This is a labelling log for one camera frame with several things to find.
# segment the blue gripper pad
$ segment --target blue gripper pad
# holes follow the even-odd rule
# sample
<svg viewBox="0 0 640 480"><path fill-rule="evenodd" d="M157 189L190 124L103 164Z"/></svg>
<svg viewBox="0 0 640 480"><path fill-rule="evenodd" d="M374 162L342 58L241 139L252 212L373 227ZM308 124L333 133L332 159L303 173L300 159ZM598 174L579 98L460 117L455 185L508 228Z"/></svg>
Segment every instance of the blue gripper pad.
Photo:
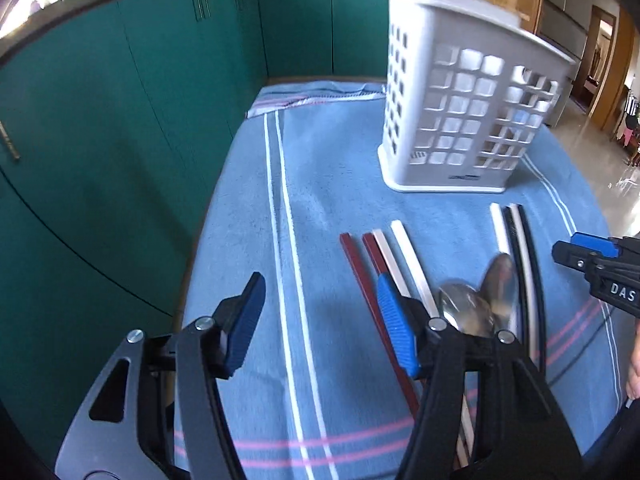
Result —
<svg viewBox="0 0 640 480"><path fill-rule="evenodd" d="M570 242L573 245L580 245L580 247L598 251L606 258L617 258L620 255L617 245L606 238L587 235L585 233L574 233Z"/></svg>
<svg viewBox="0 0 640 480"><path fill-rule="evenodd" d="M402 296L389 274L378 278L378 306L385 320L386 331L396 352L398 364L409 377L420 371L418 364L416 334L402 311Z"/></svg>

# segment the pink stripe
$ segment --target pink stripe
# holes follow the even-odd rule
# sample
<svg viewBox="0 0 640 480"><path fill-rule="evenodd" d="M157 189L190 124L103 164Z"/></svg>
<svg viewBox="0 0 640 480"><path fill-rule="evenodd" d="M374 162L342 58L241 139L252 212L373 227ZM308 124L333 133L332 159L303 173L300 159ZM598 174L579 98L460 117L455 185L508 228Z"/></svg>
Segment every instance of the pink stripe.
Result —
<svg viewBox="0 0 640 480"><path fill-rule="evenodd" d="M314 438L309 440L235 440L234 445L236 449L283 449L287 447L320 447L325 444L343 444L345 442L352 442L354 440L363 440L365 438L372 438L382 434L393 433L395 431L403 430L414 425L412 417L408 416L392 422L391 424L385 424L378 428L371 428L369 430L356 431L354 433L345 433L337 436L328 436L326 438ZM174 431L174 435L178 438L184 439L184 435L181 431Z"/></svg>
<svg viewBox="0 0 640 480"><path fill-rule="evenodd" d="M558 341L560 341L560 338L566 334L569 330L571 330L571 328L580 320L580 318L584 315L585 312L587 312L587 310L589 309L589 305L591 304L591 300L593 299L592 296L589 296L589 299L584 303L584 305L581 307L581 309L575 313L575 316L573 317L573 319L567 323L564 328L562 330L560 330L560 332L553 334L549 340L546 342L546 347L547 348L551 348L553 345L555 345Z"/></svg>
<svg viewBox="0 0 640 480"><path fill-rule="evenodd" d="M392 453L399 449L404 449L409 443L408 438L402 440L396 440L386 446L377 446L363 451L357 451L353 453L344 453L340 455L333 455L332 457L325 458L311 458L309 460L300 459L288 459L288 460L241 460L242 467L245 468L259 468L259 469L276 469L287 467L306 467L317 466L327 464L340 464L345 462L357 462L358 460L364 460L366 458L373 458L381 456L387 453Z"/></svg>
<svg viewBox="0 0 640 480"><path fill-rule="evenodd" d="M574 334L567 341L565 341L564 344L558 350L556 350L553 354L551 354L546 359L547 366L551 366L554 362L556 362L556 360L558 360L560 356L562 356L562 354L564 354L564 352L566 352L569 346L571 346L580 337L580 334L582 334L582 332L586 330L586 328L589 326L589 322L591 321L591 319L593 319L593 317L595 317L599 313L599 311L600 311L600 305L596 303L596 306L591 311L587 319L585 319L581 323L581 325L574 332Z"/></svg>

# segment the blue towel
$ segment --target blue towel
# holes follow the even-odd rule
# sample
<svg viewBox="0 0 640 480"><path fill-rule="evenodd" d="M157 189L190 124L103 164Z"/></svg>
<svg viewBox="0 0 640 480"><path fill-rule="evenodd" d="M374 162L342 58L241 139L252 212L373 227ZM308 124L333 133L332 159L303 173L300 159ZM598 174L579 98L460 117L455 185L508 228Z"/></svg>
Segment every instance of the blue towel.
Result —
<svg viewBox="0 0 640 480"><path fill-rule="evenodd" d="M259 114L274 92L284 109ZM263 273L266 303L244 366L218 382L248 478L394 476L413 421L338 235L381 228L398 257L389 224L400 219L432 290L451 279L478 286L497 253L491 202L521 203L528 214L545 293L547 377L586 452L625 401L634 339L631 316L590 298L583 276L551 258L553 243L576 230L608 235L587 183L542 128L503 194L392 191L376 155L383 107L380 85L265 88L216 186L184 323ZM474 391L468 401L473 411ZM175 422L177 464L188 468Z"/></svg>

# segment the white stripe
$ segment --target white stripe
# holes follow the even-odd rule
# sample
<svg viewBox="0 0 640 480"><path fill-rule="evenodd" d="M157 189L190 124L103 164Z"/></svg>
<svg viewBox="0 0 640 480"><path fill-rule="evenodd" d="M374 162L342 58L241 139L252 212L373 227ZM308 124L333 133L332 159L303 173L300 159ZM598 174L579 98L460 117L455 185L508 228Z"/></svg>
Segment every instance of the white stripe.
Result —
<svg viewBox="0 0 640 480"><path fill-rule="evenodd" d="M314 408L316 409L316 419L318 420L318 430L320 438L326 439L326 427L324 425L324 416L322 416L322 406L320 404L320 393L318 389L318 377L316 376L316 366L314 365L314 357L311 349L311 339L309 337L309 325L306 318L305 295L302 290L302 275L300 273L300 260L298 258L298 248L296 246L296 234L293 231L293 218L291 215L291 204L289 201L289 190L287 189L287 175L284 166L284 150L282 149L282 135L280 133L280 119L276 112L276 133L278 135L278 149L280 150L280 178L282 180L282 196L284 198L284 207L287 212L287 223L289 224L289 240L291 243L291 255L293 257L293 271L296 277L296 290L298 292L298 306L300 308L300 322L302 323L302 339L305 344L306 366L309 369L309 378L311 382L311 394L314 399ZM331 448L328 444L322 446L324 455L329 461L329 471L331 478L338 480L338 471L335 463L332 461Z"/></svg>
<svg viewBox="0 0 640 480"><path fill-rule="evenodd" d="M546 190L549 192L549 195L551 195L551 199L554 201L554 203L556 204L556 207L558 208L558 211L562 215L562 220L564 221L564 225L566 227L567 232L569 233L569 236L573 235L578 229L575 226L575 222L571 216L571 212L569 211L569 208L560 198L560 194L558 193L558 190L553 186L553 184L551 184L551 182L549 182L546 176L531 161L529 155L524 156L524 161L528 165L531 172L538 178L538 180L543 184L543 186L546 187ZM607 308L605 309L604 306L602 305L602 302L600 302L600 309L602 311L602 317L604 319L604 324L605 324L605 332L607 333L607 340L609 341L609 353L610 353L611 363L613 368L614 389L616 391L616 399L618 400L618 404L616 406L616 412L617 412L620 408L620 387L621 386L620 386L620 380L618 379L619 373L620 373L620 363L618 361L618 346L616 345L616 339L613 332L613 321L610 317L607 320L606 310L608 310L609 308L610 307L607 304Z"/></svg>
<svg viewBox="0 0 640 480"><path fill-rule="evenodd" d="M302 433L302 423L300 422L300 408L298 407L298 396L296 395L296 383L293 379L293 366L291 365L291 348L289 346L289 330L287 327L287 309L284 304L284 288L282 285L282 267L280 266L280 245L278 243L278 228L276 226L276 213L273 203L273 179L271 177L271 151L269 147L269 128L267 126L267 116L264 116L264 145L267 151L267 187L269 188L269 207L271 208L271 235L273 236L273 255L276 265L276 280L278 282L278 302L280 303L280 326L282 327L282 344L284 346L284 362L287 369L287 383L289 385L289 397L291 398L291 409L293 411L293 424L296 428L296 438L302 442L305 437ZM300 447L300 456L303 460L309 459L306 447ZM314 472L311 466L305 465L306 477L314 480Z"/></svg>

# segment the white chopstick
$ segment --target white chopstick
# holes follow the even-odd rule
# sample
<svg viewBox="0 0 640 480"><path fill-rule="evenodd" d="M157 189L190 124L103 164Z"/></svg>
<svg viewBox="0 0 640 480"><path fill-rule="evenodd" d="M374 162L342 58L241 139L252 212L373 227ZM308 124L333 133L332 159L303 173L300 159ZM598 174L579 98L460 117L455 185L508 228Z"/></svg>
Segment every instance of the white chopstick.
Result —
<svg viewBox="0 0 640 480"><path fill-rule="evenodd" d="M507 237L507 226L504 224L504 217L500 209L500 204L493 202L489 206L491 218L494 221L495 238L498 241L498 251L505 254L511 254L509 247L509 238Z"/></svg>
<svg viewBox="0 0 640 480"><path fill-rule="evenodd" d="M518 237L518 245L520 246L520 261L522 262L522 272L524 274L524 288L527 294L527 312L529 319L529 357L540 368L540 354L538 349L540 342L538 340L538 302L536 301L535 285L533 283L533 271L531 270L531 260L529 259L529 248L527 245L527 237L524 235L524 227L522 226L522 218L517 204L510 204L511 215L513 216L513 225L516 228L516 236Z"/></svg>
<svg viewBox="0 0 640 480"><path fill-rule="evenodd" d="M406 233L406 229L402 222L399 220L394 220L391 222L391 230L394 232L396 236L396 241L400 246L400 250L402 251L402 255L406 260L407 267L409 267L409 272L411 273L412 278L414 279L415 287L418 289L418 293L420 294L420 299L422 300L422 304L427 310L427 314L430 317L440 317L438 313L438 307L436 306L436 302L433 299L433 294L431 293L431 289L429 288L429 283L427 283L427 278L424 275L424 271L420 266L420 261L418 260L417 254L415 254L414 247L411 245L411 240L409 240L409 235ZM469 454L471 454L474 448L474 427L471 423L471 414L469 413L469 406L466 403L466 396L462 395L462 413L460 415L460 423L462 423L462 431L465 434L466 447L469 450ZM460 449L462 448L462 458L460 457ZM460 463L466 462L466 453L464 453L464 447L460 440L458 440L457 448L458 450L458 460Z"/></svg>
<svg viewBox="0 0 640 480"><path fill-rule="evenodd" d="M400 272L400 267L398 267L398 262L396 262L394 254L391 252L391 247L389 247L389 243L386 241L385 234L382 232L382 229L373 229L371 233L376 239L382 257L385 259L386 266L389 269L389 273L396 283L398 292L400 292L400 296L410 298L411 293L409 292L409 287L406 286L406 281L402 276L402 272Z"/></svg>
<svg viewBox="0 0 640 480"><path fill-rule="evenodd" d="M436 302L433 300L433 294L427 283L427 278L425 278L424 272L422 272L420 261L418 261L418 256L415 254L414 247L411 245L411 240L409 240L404 225L402 225L401 221L394 220L391 222L391 230L396 236L400 250L404 255L407 267L409 267L409 272L414 279L415 287L418 289L418 294L420 294L420 299L425 309L427 309L427 313L430 317L440 317Z"/></svg>

